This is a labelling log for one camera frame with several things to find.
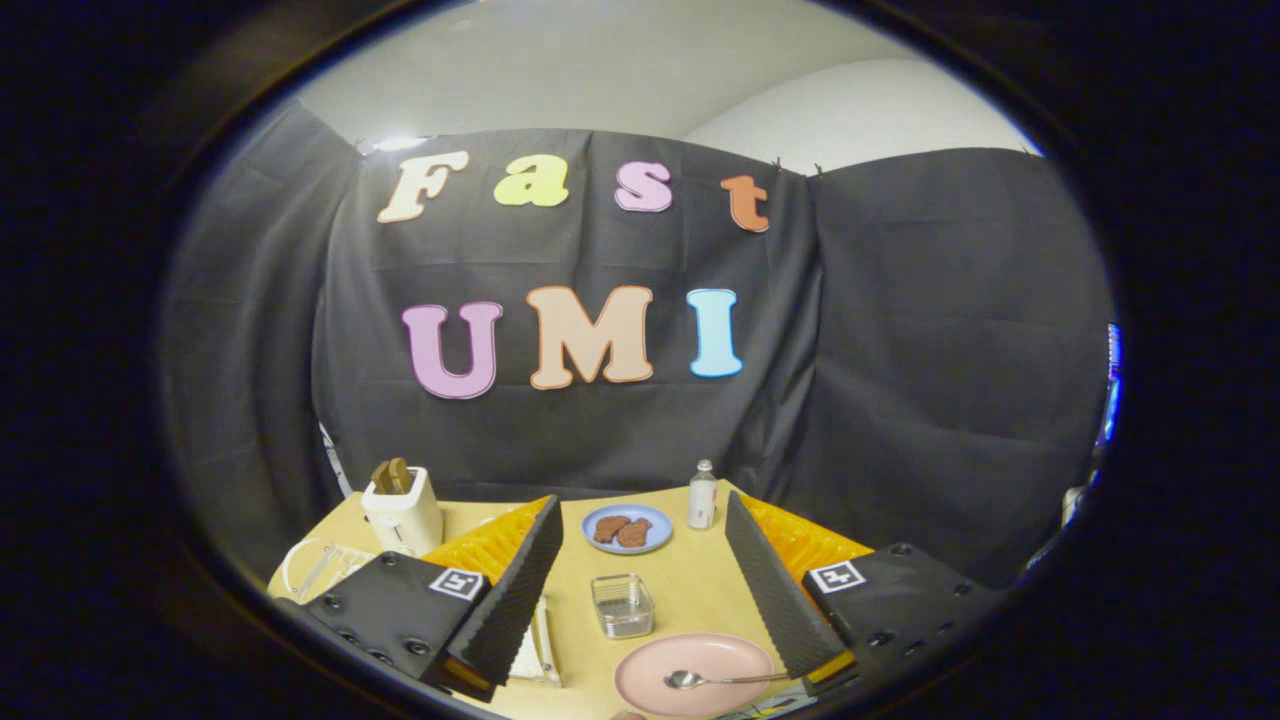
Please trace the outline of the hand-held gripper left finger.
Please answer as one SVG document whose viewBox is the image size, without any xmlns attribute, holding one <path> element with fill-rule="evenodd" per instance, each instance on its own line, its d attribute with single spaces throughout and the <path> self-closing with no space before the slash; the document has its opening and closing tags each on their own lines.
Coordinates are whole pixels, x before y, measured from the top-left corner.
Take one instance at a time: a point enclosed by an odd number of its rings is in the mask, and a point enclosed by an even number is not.
<svg viewBox="0 0 1280 720">
<path fill-rule="evenodd" d="M 416 682 L 488 702 L 508 682 L 563 537 L 549 495 L 425 559 L 387 551 L 307 602 L 278 603 Z"/>
</svg>

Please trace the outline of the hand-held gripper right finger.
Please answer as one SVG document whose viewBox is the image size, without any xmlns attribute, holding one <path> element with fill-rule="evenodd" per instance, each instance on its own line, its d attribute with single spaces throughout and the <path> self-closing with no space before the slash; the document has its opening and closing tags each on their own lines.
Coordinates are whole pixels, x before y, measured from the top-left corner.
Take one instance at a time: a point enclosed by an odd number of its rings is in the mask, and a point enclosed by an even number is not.
<svg viewBox="0 0 1280 720">
<path fill-rule="evenodd" d="M 786 673 L 869 694 L 972 639 L 1006 594 L 909 543 L 869 550 L 742 493 L 724 534 Z"/>
</svg>

